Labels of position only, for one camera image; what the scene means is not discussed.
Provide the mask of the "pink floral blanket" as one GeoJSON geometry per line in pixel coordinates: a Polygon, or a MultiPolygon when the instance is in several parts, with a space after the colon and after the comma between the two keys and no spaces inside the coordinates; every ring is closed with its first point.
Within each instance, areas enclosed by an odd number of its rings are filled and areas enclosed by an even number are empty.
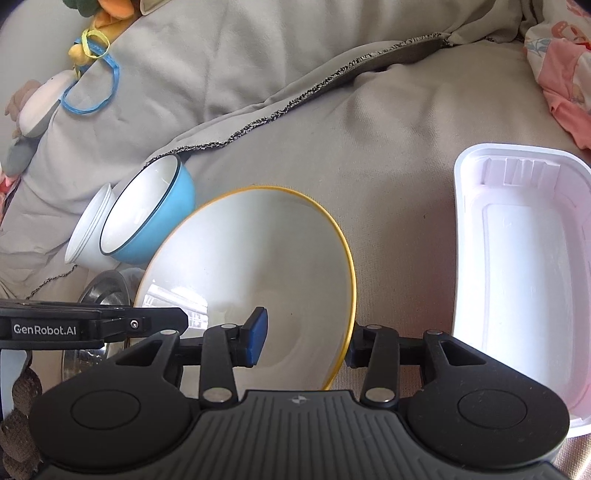
{"type": "Polygon", "coordinates": [[[557,123],[581,150],[590,148],[590,3],[543,1],[524,47],[557,123]]]}

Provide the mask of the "beige sofa cover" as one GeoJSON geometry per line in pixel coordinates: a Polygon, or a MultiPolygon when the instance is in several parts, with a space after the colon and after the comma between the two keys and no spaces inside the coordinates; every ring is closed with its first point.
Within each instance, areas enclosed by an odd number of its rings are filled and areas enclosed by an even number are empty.
{"type": "Polygon", "coordinates": [[[449,329],[453,167],[479,143],[576,153],[522,36],[538,1],[172,1],[111,47],[101,111],[57,111],[1,226],[1,294],[73,301],[64,263],[98,189],[186,159],[207,202],[280,185],[321,203],[353,253],[356,313],[405,335],[449,329]]]}

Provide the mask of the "white plastic tub orange label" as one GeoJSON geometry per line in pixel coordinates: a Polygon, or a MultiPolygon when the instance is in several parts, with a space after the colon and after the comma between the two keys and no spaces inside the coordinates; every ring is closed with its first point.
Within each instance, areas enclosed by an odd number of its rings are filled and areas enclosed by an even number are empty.
{"type": "Polygon", "coordinates": [[[96,273],[118,265],[115,259],[100,251],[101,231],[114,202],[111,185],[107,183],[94,195],[78,220],[65,251],[66,264],[96,273]]]}

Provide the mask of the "green towel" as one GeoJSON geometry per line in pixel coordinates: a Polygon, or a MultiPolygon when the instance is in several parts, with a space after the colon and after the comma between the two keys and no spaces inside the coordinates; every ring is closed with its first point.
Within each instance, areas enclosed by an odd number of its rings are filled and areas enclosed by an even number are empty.
{"type": "Polygon", "coordinates": [[[63,0],[63,3],[69,9],[76,10],[82,17],[92,17],[100,9],[97,0],[63,0]]]}

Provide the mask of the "white bowl gold rim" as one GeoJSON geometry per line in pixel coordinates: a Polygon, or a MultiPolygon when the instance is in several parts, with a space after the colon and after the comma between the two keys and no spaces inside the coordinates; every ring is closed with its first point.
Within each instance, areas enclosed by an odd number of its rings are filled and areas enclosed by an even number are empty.
{"type": "Polygon", "coordinates": [[[148,264],[137,307],[181,308],[184,337],[245,322],[257,306],[269,333],[256,366],[235,370],[239,392],[332,384],[356,319],[356,270],[335,219],[303,193],[247,187],[197,208],[148,264]]]}

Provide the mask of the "white foam tray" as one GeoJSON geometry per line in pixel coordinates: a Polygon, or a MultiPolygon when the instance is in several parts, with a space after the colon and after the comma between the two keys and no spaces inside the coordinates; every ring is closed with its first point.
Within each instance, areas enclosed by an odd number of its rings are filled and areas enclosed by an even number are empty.
{"type": "Polygon", "coordinates": [[[590,431],[590,169],[556,149],[499,143],[454,166],[456,338],[558,394],[590,431]]]}

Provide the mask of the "orange plush toy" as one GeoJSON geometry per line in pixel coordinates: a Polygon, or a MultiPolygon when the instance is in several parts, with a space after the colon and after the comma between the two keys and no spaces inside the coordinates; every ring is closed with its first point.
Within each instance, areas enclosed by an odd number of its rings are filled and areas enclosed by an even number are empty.
{"type": "MultiPolygon", "coordinates": [[[[100,9],[92,17],[86,29],[97,29],[103,32],[111,44],[140,16],[139,2],[132,0],[97,0],[100,9]]],[[[76,42],[69,49],[68,56],[76,67],[83,67],[94,62],[84,55],[82,47],[76,42]]]]}

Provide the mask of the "blue enamel bowl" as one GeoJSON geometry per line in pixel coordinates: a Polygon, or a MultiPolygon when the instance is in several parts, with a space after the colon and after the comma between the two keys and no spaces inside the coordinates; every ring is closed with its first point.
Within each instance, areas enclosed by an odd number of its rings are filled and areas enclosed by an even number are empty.
{"type": "Polygon", "coordinates": [[[120,263],[145,265],[195,207],[197,194],[183,162],[176,155],[156,159],[115,200],[100,233],[100,252],[120,263]]]}

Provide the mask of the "white grey plush toy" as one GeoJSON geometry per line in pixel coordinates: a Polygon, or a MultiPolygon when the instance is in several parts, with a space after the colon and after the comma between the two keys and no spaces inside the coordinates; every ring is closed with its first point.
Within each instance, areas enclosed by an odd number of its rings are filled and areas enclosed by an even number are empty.
{"type": "Polygon", "coordinates": [[[75,80],[73,70],[64,70],[44,83],[29,80],[12,95],[5,114],[15,122],[15,131],[1,161],[2,179],[13,180],[27,169],[64,92],[75,80]]]}

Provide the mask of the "yellow rubber band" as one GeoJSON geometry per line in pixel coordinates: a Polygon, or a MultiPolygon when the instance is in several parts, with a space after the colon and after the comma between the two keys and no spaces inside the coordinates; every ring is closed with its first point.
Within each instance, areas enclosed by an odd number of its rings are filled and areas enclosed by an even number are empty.
{"type": "Polygon", "coordinates": [[[110,40],[97,29],[85,29],[79,38],[84,55],[92,60],[104,57],[110,49],[110,40]]]}

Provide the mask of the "blue rubber band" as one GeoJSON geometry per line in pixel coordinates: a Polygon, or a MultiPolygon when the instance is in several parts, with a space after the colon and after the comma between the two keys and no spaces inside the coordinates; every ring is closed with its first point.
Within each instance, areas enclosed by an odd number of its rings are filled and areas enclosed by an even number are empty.
{"type": "Polygon", "coordinates": [[[109,52],[96,62],[101,67],[83,67],[83,75],[61,95],[60,105],[69,114],[93,115],[104,109],[117,93],[121,77],[119,63],[109,52]]]}

